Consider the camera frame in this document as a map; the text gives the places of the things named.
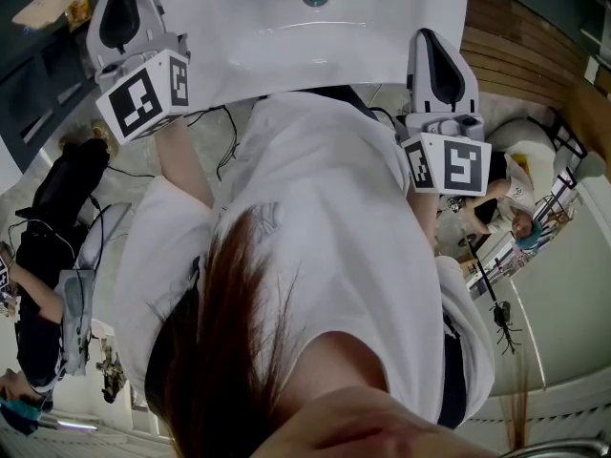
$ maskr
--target wooden floor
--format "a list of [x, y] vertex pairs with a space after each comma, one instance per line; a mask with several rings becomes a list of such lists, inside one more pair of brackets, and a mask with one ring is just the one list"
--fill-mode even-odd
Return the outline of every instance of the wooden floor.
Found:
[[469, 0], [461, 53], [480, 91], [557, 109], [587, 65], [585, 52], [515, 0]]

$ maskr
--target white shirt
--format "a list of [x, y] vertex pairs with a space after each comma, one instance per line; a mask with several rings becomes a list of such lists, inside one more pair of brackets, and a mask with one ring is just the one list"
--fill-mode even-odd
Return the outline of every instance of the white shirt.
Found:
[[214, 214], [155, 179], [137, 209], [116, 285], [116, 338], [128, 379], [143, 389], [158, 316], [167, 317], [184, 293], [213, 230], [253, 209], [256, 254], [271, 257], [259, 315], [265, 332], [273, 331], [294, 282], [285, 368], [316, 337], [346, 332], [378, 356], [390, 394], [436, 422], [443, 307], [462, 336], [472, 415], [494, 380], [491, 341], [457, 262], [433, 257], [407, 204], [408, 171], [384, 125], [347, 103], [289, 93], [255, 107]]
[[511, 185], [507, 194], [498, 200], [498, 217], [487, 225], [491, 234], [512, 230], [512, 222], [516, 216], [512, 207], [528, 212], [531, 216], [537, 209], [533, 183], [528, 175], [511, 156], [505, 155], [505, 160], [507, 161], [506, 178], [511, 180]]

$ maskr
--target black wire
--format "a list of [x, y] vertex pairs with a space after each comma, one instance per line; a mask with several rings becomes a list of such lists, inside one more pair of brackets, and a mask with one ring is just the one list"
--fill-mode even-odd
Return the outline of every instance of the black wire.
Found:
[[114, 172], [122, 173], [123, 175], [127, 175], [128, 177], [134, 177], [134, 178], [154, 178], [155, 177], [154, 175], [136, 175], [133, 173], [127, 173], [127, 172], [124, 172], [123, 170], [119, 170], [118, 168], [114, 168], [110, 165], [107, 168], [109, 170], [113, 170]]
[[390, 114], [387, 111], [385, 111], [382, 107], [371, 107], [369, 109], [372, 112], [381, 112], [382, 114], [384, 114], [386, 117], [389, 118], [390, 124], [394, 125], [394, 120], [392, 120], [392, 117], [390, 116]]
[[191, 114], [187, 114], [185, 117], [192, 117], [193, 115], [197, 115], [199, 114], [200, 116], [198, 118], [196, 118], [193, 122], [190, 122], [189, 124], [187, 124], [187, 127], [191, 127], [193, 124], [195, 124], [196, 122], [198, 122], [202, 117], [204, 117], [206, 114], [208, 114], [209, 112], [214, 112], [214, 111], [219, 111], [220, 109], [222, 109], [222, 107], [224, 106], [220, 106], [220, 107], [212, 107], [211, 109], [207, 109], [205, 111], [195, 111], [192, 112]]
[[99, 202], [95, 199], [95, 197], [93, 195], [89, 196], [89, 198], [92, 201], [92, 204], [94, 205], [94, 207], [98, 210], [99, 212], [99, 221], [100, 221], [100, 227], [101, 227], [101, 240], [100, 240], [100, 246], [99, 246], [99, 255], [97, 257], [97, 263], [95, 264], [95, 269], [94, 269], [94, 285], [92, 287], [92, 290], [95, 291], [95, 281], [97, 280], [97, 272], [99, 270], [99, 265], [102, 263], [102, 254], [104, 253], [104, 216], [102, 213], [102, 208], [99, 206]]
[[219, 179], [219, 181], [222, 180], [221, 168], [223, 166], [226, 166], [232, 157], [234, 158], [236, 157], [235, 155], [236, 148], [240, 145], [240, 143], [238, 142], [238, 128], [236, 127], [236, 123], [233, 120], [233, 116], [231, 115], [231, 113], [229, 112], [229, 109], [227, 109], [226, 106], [223, 105], [221, 108], [227, 113], [227, 116], [229, 117], [229, 120], [231, 121], [231, 127], [233, 128], [233, 139], [231, 141], [231, 144], [229, 145], [229, 149], [227, 150], [227, 152], [225, 153], [225, 155], [222, 157], [221, 161], [219, 162], [219, 166], [217, 166], [217, 178]]
[[[16, 258], [16, 256], [17, 256], [17, 252], [15, 251], [15, 247], [14, 247], [14, 245], [12, 244], [12, 235], [11, 235], [11, 231], [12, 231], [12, 229], [14, 229], [15, 227], [19, 227], [20, 225], [25, 224], [25, 223], [27, 223], [27, 222], [41, 222], [43, 225], [45, 225], [45, 226], [46, 226], [46, 227], [47, 227], [47, 228], [48, 228], [48, 229], [51, 231], [51, 233], [52, 233], [53, 235], [55, 235], [56, 237], [58, 237], [60, 240], [62, 240], [62, 241], [64, 241], [64, 242], [67, 242], [65, 239], [61, 238], [61, 237], [60, 237], [60, 236], [59, 236], [59, 235], [58, 235], [58, 234], [57, 234], [57, 233], [56, 233], [56, 232], [55, 232], [55, 231], [52, 229], [52, 227], [51, 227], [51, 226], [50, 226], [50, 225], [49, 225], [47, 222], [45, 222], [45, 221], [43, 221], [43, 220], [40, 220], [40, 219], [26, 219], [26, 220], [22, 220], [21, 222], [17, 222], [17, 223], [15, 223], [15, 224], [13, 224], [13, 225], [10, 225], [10, 226], [9, 226], [9, 243], [11, 244], [12, 260], [14, 260], [14, 259]], [[76, 275], [78, 276], [78, 284], [79, 284], [79, 288], [80, 288], [80, 299], [81, 299], [81, 304], [82, 304], [82, 307], [83, 307], [83, 310], [84, 310], [84, 309], [85, 309], [85, 289], [83, 288], [83, 280], [80, 278], [80, 272], [78, 271], [78, 268], [76, 268], [76, 267], [75, 267], [75, 266], [76, 266], [76, 261], [78, 260], [78, 255], [77, 255], [77, 254], [74, 252], [74, 249], [73, 249], [72, 245], [71, 245], [71, 244], [69, 244], [69, 245], [70, 245], [71, 250], [72, 250], [72, 256], [73, 256], [73, 266], [74, 266], [74, 268], [75, 268], [75, 270], [76, 270]], [[81, 331], [82, 326], [83, 326], [83, 312], [81, 311], [81, 314], [80, 314], [80, 321], [79, 321], [79, 324], [78, 324], [78, 329], [76, 330], [76, 333], [77, 333], [78, 335], [80, 335], [80, 331]]]

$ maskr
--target tiled floor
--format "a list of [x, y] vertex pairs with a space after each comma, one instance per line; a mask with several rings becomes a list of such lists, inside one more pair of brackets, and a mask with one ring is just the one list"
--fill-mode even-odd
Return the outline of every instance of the tiled floor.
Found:
[[[408, 94], [405, 87], [358, 85], [355, 90], [366, 104], [383, 107], [392, 115], [400, 114], [408, 103]], [[239, 136], [243, 134], [253, 104], [254, 100], [247, 100], [229, 105], [229, 110], [238, 127]], [[546, 117], [546, 109], [543, 106], [491, 94], [481, 95], [480, 113], [486, 121], [487, 134], [510, 118], [531, 115], [537, 120], [544, 121]], [[95, 108], [95, 96], [92, 95], [81, 103], [54, 133], [23, 178], [6, 194], [0, 196], [0, 239], [5, 239], [7, 227], [17, 222], [13, 214], [14, 211], [31, 204], [35, 189], [49, 172], [53, 161], [59, 157], [58, 139], [72, 131], [77, 131], [80, 135], [86, 135], [90, 121], [96, 118], [99, 118], [99, 113]], [[388, 122], [382, 115], [380, 120]], [[191, 127], [190, 134], [194, 138], [208, 179], [213, 188], [216, 189], [219, 187], [219, 181], [215, 173], [216, 166], [225, 154], [233, 134], [229, 119], [223, 111], [212, 112]], [[122, 147], [118, 157], [113, 162], [113, 166], [135, 174], [158, 174], [159, 167], [154, 140], [149, 137]], [[114, 240], [110, 242], [104, 252], [95, 288], [94, 316], [110, 325], [113, 324], [114, 320], [112, 312], [113, 292], [116, 272], [125, 244], [124, 235], [129, 230], [134, 208], [141, 201], [149, 181], [149, 178], [127, 177], [109, 170], [95, 192], [95, 197], [102, 207], [118, 201], [131, 202], [133, 207], [115, 233]], [[87, 205], [83, 214], [85, 219], [92, 219], [93, 207]], [[441, 251], [450, 256], [460, 255], [462, 250], [457, 246], [457, 242], [463, 237], [463, 229], [466, 232], [471, 232], [469, 226], [462, 221], [460, 215], [455, 215], [452, 212], [444, 212], [439, 217], [438, 224]], [[20, 229], [16, 228], [13, 231], [15, 243], [19, 240]]]

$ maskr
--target black clothing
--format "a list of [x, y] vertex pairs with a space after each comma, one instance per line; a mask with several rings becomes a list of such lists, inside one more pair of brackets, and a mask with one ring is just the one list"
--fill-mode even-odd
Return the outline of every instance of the black clothing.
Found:
[[365, 114], [367, 117], [373, 120], [378, 120], [375, 114], [365, 105], [363, 100], [356, 94], [356, 92], [349, 85], [343, 85], [339, 87], [322, 87], [322, 88], [310, 88], [307, 90], [301, 90], [301, 92], [308, 92], [310, 94], [317, 94], [320, 96], [326, 96], [327, 98], [333, 98], [341, 102], [349, 103], [352, 107]]
[[[490, 157], [490, 173], [488, 174], [488, 184], [490, 185], [493, 181], [505, 178], [507, 178], [507, 160], [505, 159], [505, 153], [492, 153]], [[495, 217], [497, 205], [498, 201], [496, 200], [496, 198], [488, 200], [486, 203], [482, 203], [478, 207], [475, 207], [475, 216], [484, 224], [489, 224]]]
[[[108, 166], [106, 143], [91, 139], [80, 146], [67, 145], [64, 154], [36, 190], [32, 207], [18, 215], [32, 221], [21, 236], [17, 263], [51, 289], [61, 270], [74, 267], [74, 256], [87, 236], [77, 216]], [[18, 317], [15, 323], [17, 361], [32, 387], [49, 385], [61, 367], [62, 326], [38, 315], [40, 307], [22, 287], [17, 288]]]

